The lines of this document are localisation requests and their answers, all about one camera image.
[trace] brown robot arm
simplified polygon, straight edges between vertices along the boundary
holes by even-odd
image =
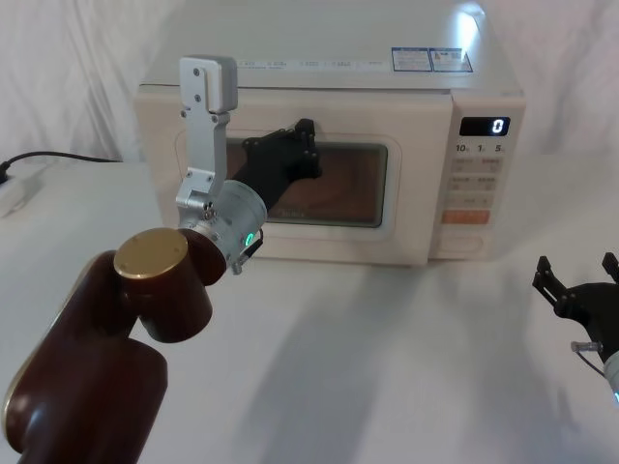
[[[137,318],[162,342],[201,332],[212,314],[204,285],[225,271],[212,251],[190,231],[155,229],[86,267],[7,394],[3,428],[20,464],[137,462],[167,368],[130,332]]]

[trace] digital display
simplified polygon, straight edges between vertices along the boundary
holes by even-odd
[[[460,135],[465,137],[503,137],[510,130],[510,118],[462,118]]]

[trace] orange button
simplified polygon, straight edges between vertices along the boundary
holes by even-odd
[[[451,210],[443,212],[444,224],[486,225],[490,222],[490,211]]]

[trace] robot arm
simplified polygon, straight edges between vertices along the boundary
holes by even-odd
[[[314,143],[314,124],[301,120],[294,129],[251,138],[243,147],[246,164],[226,181],[225,127],[228,111],[237,105],[236,62],[231,58],[189,56],[181,60],[181,97],[187,122],[190,167],[176,197],[180,227],[197,241],[215,247],[217,267],[206,284],[214,283],[229,267],[234,274],[251,257],[250,246],[268,211],[290,185],[315,179],[322,171]]]
[[[205,286],[228,268],[239,274],[262,244],[268,211],[293,182],[321,174],[313,122],[302,120],[246,140],[246,164],[225,180],[232,59],[183,58],[181,95],[190,167],[177,196],[180,228],[137,234],[79,277],[5,399],[3,431],[20,464],[137,462],[167,368],[130,339],[135,322],[164,343],[199,334],[212,315]]]
[[[614,254],[607,253],[602,266],[615,283],[585,283],[566,288],[552,272],[548,259],[542,256],[533,286],[553,306],[558,317],[576,321],[587,331],[592,343],[572,343],[572,349],[578,354],[598,352],[604,363],[604,372],[600,373],[619,402],[619,262]]]

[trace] gold cap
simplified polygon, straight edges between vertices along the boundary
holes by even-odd
[[[114,256],[118,275],[136,280],[161,276],[178,266],[189,252],[187,239],[174,229],[151,229],[128,239]]]

